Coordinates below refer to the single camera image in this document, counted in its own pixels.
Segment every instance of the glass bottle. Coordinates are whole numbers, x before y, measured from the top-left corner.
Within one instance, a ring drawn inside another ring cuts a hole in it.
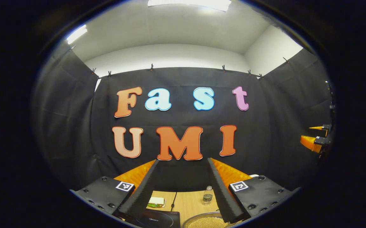
[[[203,205],[208,205],[211,203],[212,200],[212,187],[207,186],[207,189],[203,193]]]

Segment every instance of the screw hole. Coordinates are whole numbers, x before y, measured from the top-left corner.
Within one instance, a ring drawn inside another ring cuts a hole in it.
[[[249,205],[249,206],[248,206],[248,210],[252,210],[252,209],[254,209],[255,207],[256,207],[256,205],[251,204],[251,205]]]

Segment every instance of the cable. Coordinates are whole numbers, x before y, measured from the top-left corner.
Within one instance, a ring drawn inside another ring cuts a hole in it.
[[[176,194],[174,195],[174,199],[173,199],[173,203],[172,203],[172,208],[170,209],[170,211],[172,211],[173,210],[173,207],[174,207],[174,200],[176,199],[176,195],[177,195],[177,192],[176,192]]]

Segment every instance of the fluorescent light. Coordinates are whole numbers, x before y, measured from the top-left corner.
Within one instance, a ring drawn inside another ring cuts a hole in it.
[[[86,25],[83,25],[82,27],[78,28],[76,31],[74,31],[70,36],[66,38],[67,43],[71,44],[73,43],[77,38],[79,38],[81,35],[85,34],[87,32]]]
[[[148,0],[148,6],[159,6],[166,4],[188,4],[188,5],[197,5],[197,6],[206,6],[213,9],[218,9],[226,12],[228,10],[229,5],[231,4],[230,0]]]

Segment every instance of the table surface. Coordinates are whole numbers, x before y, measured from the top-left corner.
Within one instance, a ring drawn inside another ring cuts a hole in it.
[[[153,197],[163,197],[166,199],[166,206],[160,208],[147,207],[147,209],[159,210],[159,211],[170,211],[172,208],[172,203],[174,195],[176,199],[174,200],[174,207],[172,211],[178,211],[180,213],[180,227],[183,223],[199,214],[214,212],[218,209],[217,201],[213,196],[211,202],[208,205],[202,204],[204,191],[198,192],[159,192],[153,191]]]

